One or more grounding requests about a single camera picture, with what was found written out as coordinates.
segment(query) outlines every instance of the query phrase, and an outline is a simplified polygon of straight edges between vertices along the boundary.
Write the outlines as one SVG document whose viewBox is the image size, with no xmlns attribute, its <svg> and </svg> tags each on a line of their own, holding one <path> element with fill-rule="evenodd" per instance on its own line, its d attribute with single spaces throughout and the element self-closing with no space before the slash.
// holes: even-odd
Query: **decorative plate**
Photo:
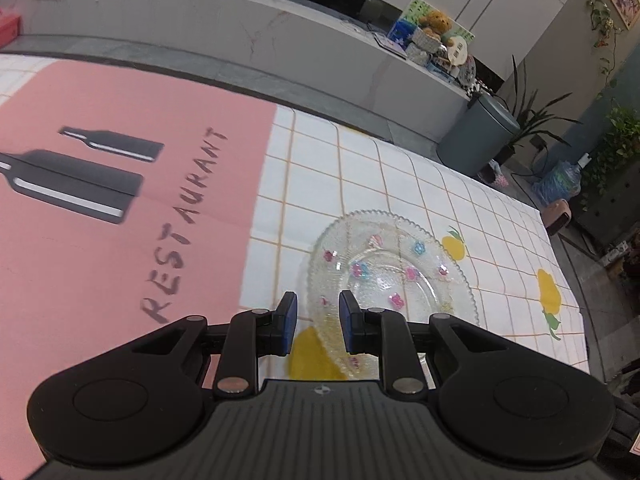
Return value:
<svg viewBox="0 0 640 480">
<path fill-rule="evenodd" d="M 350 379 L 376 378 L 378 360 L 351 356 L 344 349 L 338 295 L 345 289 L 362 309 L 392 308 L 422 323 L 435 312 L 448 312 L 479 324 L 469 284 L 439 241 L 395 214 L 350 213 L 318 238 L 309 263 L 307 298 L 318 337 Z"/>
</svg>

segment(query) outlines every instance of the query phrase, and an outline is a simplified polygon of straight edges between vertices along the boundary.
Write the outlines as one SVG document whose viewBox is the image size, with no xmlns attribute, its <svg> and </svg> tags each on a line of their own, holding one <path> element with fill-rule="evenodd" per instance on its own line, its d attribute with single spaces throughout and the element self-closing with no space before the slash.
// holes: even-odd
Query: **pink container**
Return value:
<svg viewBox="0 0 640 480">
<path fill-rule="evenodd" d="M 11 43 L 20 33 L 20 15 L 0 9 L 0 48 Z"/>
</svg>

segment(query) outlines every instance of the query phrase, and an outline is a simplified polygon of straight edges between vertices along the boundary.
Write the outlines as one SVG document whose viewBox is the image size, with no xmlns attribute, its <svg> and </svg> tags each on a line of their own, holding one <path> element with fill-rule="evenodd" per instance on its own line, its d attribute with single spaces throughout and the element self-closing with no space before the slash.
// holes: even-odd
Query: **green plant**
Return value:
<svg viewBox="0 0 640 480">
<path fill-rule="evenodd" d="M 530 95 L 527 95 L 527 62 L 524 60 L 522 62 L 522 69 L 524 72 L 522 94 L 520 94 L 520 86 L 519 86 L 519 76 L 518 76 L 518 67 L 516 66 L 515 57 L 511 56 L 511 61 L 513 63 L 513 86 L 515 89 L 515 100 L 513 102 L 513 106 L 511 107 L 511 114 L 516 118 L 518 124 L 520 125 L 520 133 L 516 136 L 513 136 L 509 141 L 509 145 L 513 146 L 514 144 L 521 141 L 524 137 L 530 135 L 546 135 L 549 136 L 562 144 L 569 146 L 569 143 L 566 142 L 562 137 L 557 136 L 556 134 L 551 133 L 549 130 L 544 129 L 542 126 L 547 124 L 549 121 L 568 121 L 570 123 L 582 124 L 580 121 L 575 119 L 568 119 L 566 117 L 561 117 L 555 115 L 549 111 L 553 105 L 567 99 L 572 92 L 568 94 L 561 95 L 556 99 L 552 99 L 546 105 L 544 105 L 539 110 L 534 108 L 536 97 L 538 97 L 538 90 L 535 90 Z"/>
<path fill-rule="evenodd" d="M 636 111 L 612 100 L 607 119 L 611 128 L 598 144 L 593 160 L 582 171 L 583 187 L 595 187 L 600 195 L 605 193 L 609 177 L 633 156 L 640 155 L 640 118 Z M 580 200 L 584 211 L 588 201 L 588 192 L 584 192 Z"/>
<path fill-rule="evenodd" d="M 591 18 L 591 30 L 597 31 L 598 39 L 593 44 L 595 48 L 602 48 L 609 46 L 609 40 L 613 34 L 613 49 L 611 50 L 611 59 L 607 54 L 607 57 L 601 57 L 600 61 L 600 73 L 605 76 L 604 86 L 609 88 L 615 88 L 618 84 L 616 79 L 611 79 L 613 71 L 616 69 L 616 47 L 618 44 L 618 34 L 622 32 L 622 29 L 616 27 L 613 18 L 611 17 L 611 9 L 602 0 L 587 0 L 587 7 L 590 9 Z M 599 92 L 596 99 L 602 97 L 602 92 Z"/>
</svg>

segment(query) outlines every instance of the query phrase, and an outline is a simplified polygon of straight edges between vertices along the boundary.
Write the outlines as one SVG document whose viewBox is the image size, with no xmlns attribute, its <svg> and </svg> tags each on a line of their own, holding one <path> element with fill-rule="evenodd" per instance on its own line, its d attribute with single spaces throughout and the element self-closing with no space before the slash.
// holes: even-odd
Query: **white tiled tablecloth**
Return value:
<svg viewBox="0 0 640 480">
<path fill-rule="evenodd" d="M 458 261 L 483 328 L 589 371 L 582 316 L 559 269 L 540 213 L 415 153 L 315 116 L 278 107 L 255 204 L 241 307 L 273 308 L 298 294 L 296 332 L 311 324 L 306 273 L 318 237 L 347 213 L 398 214 L 438 240 L 456 229 Z M 553 332 L 540 303 L 538 270 L 561 294 Z M 263 376 L 284 377 L 284 358 L 267 358 Z"/>
</svg>

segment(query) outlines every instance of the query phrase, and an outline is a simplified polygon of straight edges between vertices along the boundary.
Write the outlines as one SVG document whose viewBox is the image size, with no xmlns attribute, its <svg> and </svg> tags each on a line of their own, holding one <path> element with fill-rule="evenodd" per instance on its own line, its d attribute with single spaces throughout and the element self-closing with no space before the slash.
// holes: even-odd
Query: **metal screw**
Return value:
<svg viewBox="0 0 640 480">
<path fill-rule="evenodd" d="M 226 377 L 218 381 L 218 389 L 228 394 L 240 394 L 249 387 L 249 382 L 242 377 Z"/>
<path fill-rule="evenodd" d="M 424 388 L 424 384 L 418 379 L 414 379 L 413 377 L 403 377 L 401 379 L 396 379 L 393 384 L 394 390 L 400 392 L 401 394 L 416 394 L 421 392 Z"/>
</svg>

